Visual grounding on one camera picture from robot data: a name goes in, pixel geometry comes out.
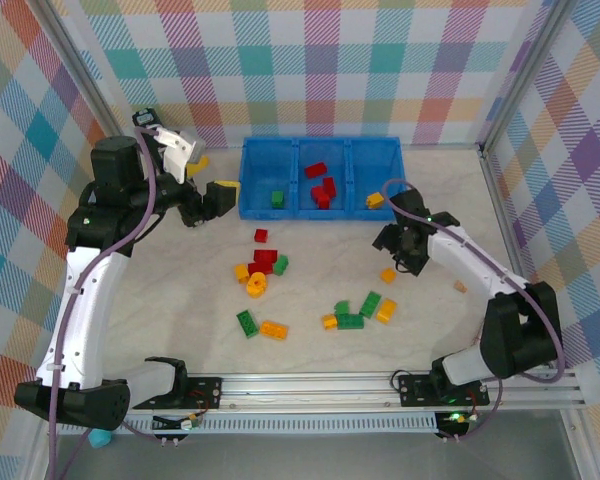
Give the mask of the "blue plastic bin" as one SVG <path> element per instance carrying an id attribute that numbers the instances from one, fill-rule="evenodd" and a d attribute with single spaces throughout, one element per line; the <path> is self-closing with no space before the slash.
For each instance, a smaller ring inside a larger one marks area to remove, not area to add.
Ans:
<path id="1" fill-rule="evenodd" d="M 240 218 L 253 221 L 291 220 L 296 182 L 296 148 L 293 137 L 247 137 L 241 154 L 238 201 Z M 285 207 L 274 209 L 271 195 L 281 190 Z"/>
<path id="2" fill-rule="evenodd" d="M 367 198 L 380 193 L 387 180 L 406 179 L 402 145 L 397 137 L 360 137 L 351 140 L 352 218 L 361 221 L 391 221 L 393 210 L 386 204 L 367 206 Z"/>
<path id="3" fill-rule="evenodd" d="M 307 179 L 304 168 L 324 162 L 327 173 Z M 323 187 L 323 178 L 333 177 L 337 195 L 329 209 L 320 209 L 311 198 L 314 186 Z M 300 220 L 345 221 L 352 219 L 351 141 L 345 137 L 301 137 L 296 148 L 296 182 L 292 212 Z"/>

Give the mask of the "black board with metal hardware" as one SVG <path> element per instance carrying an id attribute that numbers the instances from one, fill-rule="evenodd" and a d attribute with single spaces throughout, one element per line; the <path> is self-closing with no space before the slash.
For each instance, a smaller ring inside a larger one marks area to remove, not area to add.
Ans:
<path id="1" fill-rule="evenodd" d="M 151 128 L 153 125 L 160 125 L 160 119 L 153 108 L 143 108 L 136 111 L 132 115 L 132 122 L 134 126 L 142 128 Z"/>

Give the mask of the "blue three-compartment bin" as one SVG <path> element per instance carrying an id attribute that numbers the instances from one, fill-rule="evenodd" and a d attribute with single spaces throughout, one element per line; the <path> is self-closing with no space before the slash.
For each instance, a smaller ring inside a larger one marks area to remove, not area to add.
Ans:
<path id="1" fill-rule="evenodd" d="M 443 144 L 407 144 L 401 143 L 401 148 L 406 150 L 437 150 L 437 151 L 451 151 L 451 150 L 469 150 L 469 151 L 478 151 L 480 150 L 479 144 L 469 144 L 469 143 L 443 143 Z M 236 150 L 242 149 L 242 145 L 238 146 L 229 146 L 229 147 L 207 147 L 207 150 Z"/>

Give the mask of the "aluminium side frame rail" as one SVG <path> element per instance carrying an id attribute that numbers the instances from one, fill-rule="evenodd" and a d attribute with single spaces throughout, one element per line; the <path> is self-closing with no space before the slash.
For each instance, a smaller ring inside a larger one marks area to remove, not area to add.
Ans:
<path id="1" fill-rule="evenodd" d="M 480 350 L 496 368 L 494 373 L 498 378 L 522 376 L 539 383 L 552 383 L 553 378 L 535 376 L 532 371 L 551 363 L 556 364 L 558 374 L 564 370 L 556 294 L 545 282 L 530 284 L 525 279 L 514 279 L 514 274 L 520 273 L 522 267 L 503 196 L 498 191 L 495 170 L 488 155 L 478 151 L 478 158 L 513 267 L 512 273 L 497 277 L 501 286 L 512 291 L 497 293 L 487 303 Z"/>

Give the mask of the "aluminium frame post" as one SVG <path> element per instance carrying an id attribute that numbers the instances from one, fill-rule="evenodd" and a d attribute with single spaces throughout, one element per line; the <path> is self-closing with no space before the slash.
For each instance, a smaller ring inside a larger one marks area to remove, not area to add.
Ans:
<path id="1" fill-rule="evenodd" d="M 536 29 L 537 33 L 525 53 L 520 60 L 517 59 L 517 56 L 512 62 L 512 64 L 517 64 L 519 69 L 515 72 L 506 93 L 502 95 L 498 108 L 489 121 L 488 129 L 479 137 L 477 145 L 482 155 L 487 155 L 504 135 L 515 110 L 542 67 L 551 46 L 577 3 L 578 0 L 551 0 L 544 21 Z"/>
<path id="2" fill-rule="evenodd" d="M 131 108 L 80 0 L 29 0 L 107 135 L 129 134 Z"/>

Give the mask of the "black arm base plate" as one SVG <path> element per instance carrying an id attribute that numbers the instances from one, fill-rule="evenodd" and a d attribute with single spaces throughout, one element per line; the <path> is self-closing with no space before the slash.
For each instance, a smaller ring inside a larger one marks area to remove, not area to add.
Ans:
<path id="1" fill-rule="evenodd" d="M 221 377 L 189 377 L 182 402 L 183 409 L 218 410 L 223 389 Z"/>
<path id="2" fill-rule="evenodd" d="M 487 406 L 487 387 L 480 381 L 464 385 L 436 383 L 429 374 L 398 376 L 402 407 L 473 407 Z"/>

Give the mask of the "aluminium mounting rail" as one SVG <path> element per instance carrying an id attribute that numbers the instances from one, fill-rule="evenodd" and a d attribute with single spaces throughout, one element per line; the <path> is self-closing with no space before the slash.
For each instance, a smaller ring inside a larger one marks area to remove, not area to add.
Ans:
<path id="1" fill-rule="evenodd" d="M 399 412 L 398 393 L 389 385 L 388 372 L 323 373 L 220 373 L 219 407 L 213 414 L 309 414 Z M 497 396 L 494 381 L 485 388 L 491 404 L 479 406 L 487 413 L 501 411 L 583 409 L 585 400 L 575 373 L 569 371 L 553 384 L 540 384 L 522 377 L 503 382 Z"/>

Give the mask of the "small wired connector board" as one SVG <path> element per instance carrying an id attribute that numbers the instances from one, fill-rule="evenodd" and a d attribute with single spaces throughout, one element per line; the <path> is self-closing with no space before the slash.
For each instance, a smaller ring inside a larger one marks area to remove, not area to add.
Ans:
<path id="1" fill-rule="evenodd" d="M 195 428 L 200 426 L 201 419 L 202 416 L 198 414 L 175 419 L 153 416 L 152 429 L 154 436 L 161 442 L 162 446 L 168 443 L 178 446 Z"/>
<path id="2" fill-rule="evenodd" d="M 435 420 L 437 431 L 435 435 L 443 441 L 458 442 L 478 422 L 480 415 L 468 411 L 437 412 Z"/>

